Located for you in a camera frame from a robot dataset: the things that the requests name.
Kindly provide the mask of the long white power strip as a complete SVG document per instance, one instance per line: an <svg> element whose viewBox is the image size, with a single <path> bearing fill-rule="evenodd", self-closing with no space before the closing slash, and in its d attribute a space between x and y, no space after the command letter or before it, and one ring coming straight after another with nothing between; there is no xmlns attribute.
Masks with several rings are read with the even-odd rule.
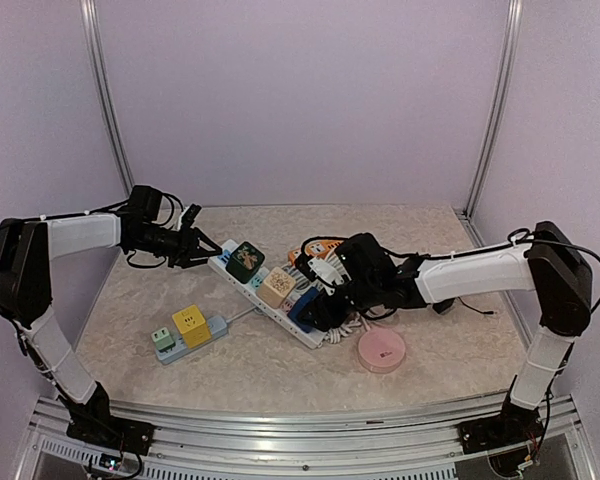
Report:
<svg viewBox="0 0 600 480"><path fill-rule="evenodd" d="M256 288L251 283L242 284L226 271L226 264L230 254L238 247L233 239L226 240L222 245L222 254L212 257L208 260L208 266L216 272L221 278L226 280L232 287L244 298L259 309L265 316L271 319L278 326L283 328L291 336L295 337L305 347L314 350L320 348L325 340L325 333L319 330L304 332L295 324L281 309L274 309L267 305L256 295Z"/></svg>

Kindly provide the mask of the blue cube adapter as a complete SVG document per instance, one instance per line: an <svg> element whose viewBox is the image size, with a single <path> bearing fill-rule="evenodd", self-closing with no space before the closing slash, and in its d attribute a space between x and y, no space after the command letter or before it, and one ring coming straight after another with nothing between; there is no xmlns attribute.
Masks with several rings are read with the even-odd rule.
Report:
<svg viewBox="0 0 600 480"><path fill-rule="evenodd" d="M315 321L311 304L318 295L319 290L316 287L310 287L294 303L291 310L287 314L288 318L305 333L309 333L314 330Z"/></svg>

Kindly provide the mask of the black charger plug with cable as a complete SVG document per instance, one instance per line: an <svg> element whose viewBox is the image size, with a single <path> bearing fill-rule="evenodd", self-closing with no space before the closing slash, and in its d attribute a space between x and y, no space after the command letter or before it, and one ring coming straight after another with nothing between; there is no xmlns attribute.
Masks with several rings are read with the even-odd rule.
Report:
<svg viewBox="0 0 600 480"><path fill-rule="evenodd" d="M446 300L443 300L438 303L434 303L432 305L432 310L439 315L445 315L445 314L449 313L457 304L459 304L462 307L464 307L472 312L475 312L479 315L493 316L496 314L496 312L494 310L481 310L472 305L469 305L460 297L450 298L450 299L446 299Z"/></svg>

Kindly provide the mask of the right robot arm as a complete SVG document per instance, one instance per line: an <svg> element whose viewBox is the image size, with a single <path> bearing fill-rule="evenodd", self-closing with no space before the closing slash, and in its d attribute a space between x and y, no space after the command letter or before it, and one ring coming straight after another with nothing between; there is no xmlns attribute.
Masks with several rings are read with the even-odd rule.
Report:
<svg viewBox="0 0 600 480"><path fill-rule="evenodd" d="M552 222L511 232L506 241L444 255L398 254L370 233L343 239L335 249L340 262L300 252L294 262L323 290L299 312L300 323L327 332L357 313L370 316L382 306L388 313L437 307L467 295L533 291L541 316L526 360L514 377L491 433L503 444L526 432L554 378L566 366L575 343L600 306L594 299L595 252L575 245Z"/></svg>

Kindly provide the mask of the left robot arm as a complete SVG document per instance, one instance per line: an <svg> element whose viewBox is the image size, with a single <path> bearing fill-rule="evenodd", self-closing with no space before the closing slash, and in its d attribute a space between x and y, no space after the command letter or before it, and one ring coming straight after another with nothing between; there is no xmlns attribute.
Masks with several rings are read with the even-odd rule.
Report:
<svg viewBox="0 0 600 480"><path fill-rule="evenodd" d="M24 355L55 386L75 423L101 445L120 424L109 396L77 358L52 307L53 260L95 249L151 254L169 268L204 265L219 245L195 225L201 208L147 185L121 202L83 213L8 218L0 224L0 316L14 326Z"/></svg>

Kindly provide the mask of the pink round socket hub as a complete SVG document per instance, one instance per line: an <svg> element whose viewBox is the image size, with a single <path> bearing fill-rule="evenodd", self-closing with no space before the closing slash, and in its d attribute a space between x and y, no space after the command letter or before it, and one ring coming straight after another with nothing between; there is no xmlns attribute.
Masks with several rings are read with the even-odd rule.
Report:
<svg viewBox="0 0 600 480"><path fill-rule="evenodd" d="M373 328L366 331L358 340L357 357L368 371L387 374L395 371L404 361L406 345L395 331Z"/></svg>

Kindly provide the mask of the light green plug adapter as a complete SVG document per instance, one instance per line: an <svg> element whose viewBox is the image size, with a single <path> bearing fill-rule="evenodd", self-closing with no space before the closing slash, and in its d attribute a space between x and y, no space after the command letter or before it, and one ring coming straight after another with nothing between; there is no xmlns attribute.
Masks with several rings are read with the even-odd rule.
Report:
<svg viewBox="0 0 600 480"><path fill-rule="evenodd" d="M175 340L171 332L166 327L161 327L151 334L155 349L159 353L165 353L175 346Z"/></svg>

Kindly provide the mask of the dark green cube adapter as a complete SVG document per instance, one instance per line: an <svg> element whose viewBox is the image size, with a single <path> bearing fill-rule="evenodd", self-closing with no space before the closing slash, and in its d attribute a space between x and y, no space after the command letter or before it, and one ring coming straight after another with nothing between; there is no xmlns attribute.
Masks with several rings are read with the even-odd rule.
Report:
<svg viewBox="0 0 600 480"><path fill-rule="evenodd" d="M226 271L241 284L246 284L257 273L264 260L263 252L244 241L231 252Z"/></svg>

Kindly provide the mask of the beige cube adapter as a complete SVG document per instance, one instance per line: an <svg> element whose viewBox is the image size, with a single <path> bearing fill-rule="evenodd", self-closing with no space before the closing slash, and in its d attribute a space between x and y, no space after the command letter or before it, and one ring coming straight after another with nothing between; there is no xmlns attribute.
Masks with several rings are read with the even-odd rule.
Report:
<svg viewBox="0 0 600 480"><path fill-rule="evenodd" d="M280 267L274 267L256 290L256 295L271 308L281 306L295 288L296 280Z"/></svg>

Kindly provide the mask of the orange power strip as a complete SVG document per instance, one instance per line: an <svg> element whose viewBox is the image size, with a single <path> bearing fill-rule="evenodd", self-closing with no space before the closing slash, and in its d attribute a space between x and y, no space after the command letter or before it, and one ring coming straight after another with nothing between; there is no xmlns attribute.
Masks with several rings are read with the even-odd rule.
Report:
<svg viewBox="0 0 600 480"><path fill-rule="evenodd" d="M307 244L304 252L309 256L325 259L341 243L342 240L314 240ZM287 255L289 263L294 265L301 253L300 247L290 250Z"/></svg>

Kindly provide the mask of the yellow cube adapter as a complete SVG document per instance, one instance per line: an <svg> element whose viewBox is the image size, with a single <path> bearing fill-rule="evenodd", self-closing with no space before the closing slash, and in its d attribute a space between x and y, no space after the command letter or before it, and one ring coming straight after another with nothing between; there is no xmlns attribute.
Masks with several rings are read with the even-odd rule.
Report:
<svg viewBox="0 0 600 480"><path fill-rule="evenodd" d="M172 320L179 334L190 348L196 348L211 339L211 331L207 320L197 305L191 305L172 315Z"/></svg>

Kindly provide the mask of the aluminium front rail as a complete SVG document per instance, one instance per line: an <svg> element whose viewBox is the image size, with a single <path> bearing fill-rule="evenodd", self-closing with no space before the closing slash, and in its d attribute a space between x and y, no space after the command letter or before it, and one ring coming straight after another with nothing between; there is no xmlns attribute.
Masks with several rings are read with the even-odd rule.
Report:
<svg viewBox="0 0 600 480"><path fill-rule="evenodd" d="M457 425L495 414L503 397L500 393L388 410L280 415L122 401L113 401L112 411L156 426L140 478L443 479L453 478L461 462L475 459L486 478L499 479L488 459L481 458L495 460L497 450L464 454ZM79 465L104 450L69 439L67 425L68 413L59 402L38 400L15 479L41 474L44 454L76 465L77 472L67 477L84 479ZM524 479L600 479L570 396L552 400L543 443L540 464L528 468Z"/></svg>

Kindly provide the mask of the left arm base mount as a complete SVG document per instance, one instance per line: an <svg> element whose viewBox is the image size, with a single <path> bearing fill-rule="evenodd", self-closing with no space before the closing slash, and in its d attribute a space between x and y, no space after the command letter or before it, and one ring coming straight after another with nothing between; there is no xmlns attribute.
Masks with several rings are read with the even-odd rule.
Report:
<svg viewBox="0 0 600 480"><path fill-rule="evenodd" d="M147 422L115 416L103 421L82 411L71 410L66 434L91 445L147 455L155 429L154 425Z"/></svg>

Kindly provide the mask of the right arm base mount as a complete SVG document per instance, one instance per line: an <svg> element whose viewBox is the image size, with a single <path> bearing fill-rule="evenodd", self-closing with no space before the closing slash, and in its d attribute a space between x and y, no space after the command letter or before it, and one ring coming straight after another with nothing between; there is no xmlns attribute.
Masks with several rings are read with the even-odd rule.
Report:
<svg viewBox="0 0 600 480"><path fill-rule="evenodd" d="M461 422L457 426L464 454L494 450L509 445L538 440L544 432L539 409L514 405L506 397L496 415Z"/></svg>

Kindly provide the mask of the left aluminium frame post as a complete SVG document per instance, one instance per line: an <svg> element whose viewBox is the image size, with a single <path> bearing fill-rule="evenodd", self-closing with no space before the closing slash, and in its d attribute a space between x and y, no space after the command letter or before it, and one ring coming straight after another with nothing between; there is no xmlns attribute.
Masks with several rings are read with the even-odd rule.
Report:
<svg viewBox="0 0 600 480"><path fill-rule="evenodd" d="M108 78L104 45L99 28L97 2L80 0L80 13L85 34L87 53L91 65L96 95L104 123L105 133L113 155L113 162L126 195L135 186L132 169L127 157L114 99Z"/></svg>

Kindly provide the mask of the aluminium frame post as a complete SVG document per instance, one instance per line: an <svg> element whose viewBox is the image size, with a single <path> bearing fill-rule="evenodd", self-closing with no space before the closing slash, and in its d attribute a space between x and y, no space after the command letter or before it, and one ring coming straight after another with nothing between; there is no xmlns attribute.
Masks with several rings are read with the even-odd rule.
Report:
<svg viewBox="0 0 600 480"><path fill-rule="evenodd" d="M500 127L504 117L522 24L523 5L524 2L522 0L511 0L508 2L503 45L496 75L494 93L487 117L486 130L481 142L478 164L469 189L468 199L463 208L463 216L468 222L474 220L479 201L486 186L488 172L492 164Z"/></svg>
<svg viewBox="0 0 600 480"><path fill-rule="evenodd" d="M132 169L127 157L114 99L108 78L104 45L99 28L97 2L80 0L80 13L85 34L87 53L91 65L96 95L104 123L105 133L113 155L113 162L126 195L135 186Z"/></svg>

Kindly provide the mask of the right aluminium frame post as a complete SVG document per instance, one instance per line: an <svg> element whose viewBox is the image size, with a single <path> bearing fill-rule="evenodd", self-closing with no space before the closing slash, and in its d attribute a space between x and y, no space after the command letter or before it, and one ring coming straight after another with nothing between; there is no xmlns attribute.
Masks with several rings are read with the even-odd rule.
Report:
<svg viewBox="0 0 600 480"><path fill-rule="evenodd" d="M481 142L478 164L469 189L468 199L463 208L463 216L468 222L474 220L479 201L486 186L488 172L492 164L500 127L504 117L522 24L523 5L524 2L522 0L511 0L508 2L503 45L496 75L494 93L487 117L486 130Z"/></svg>

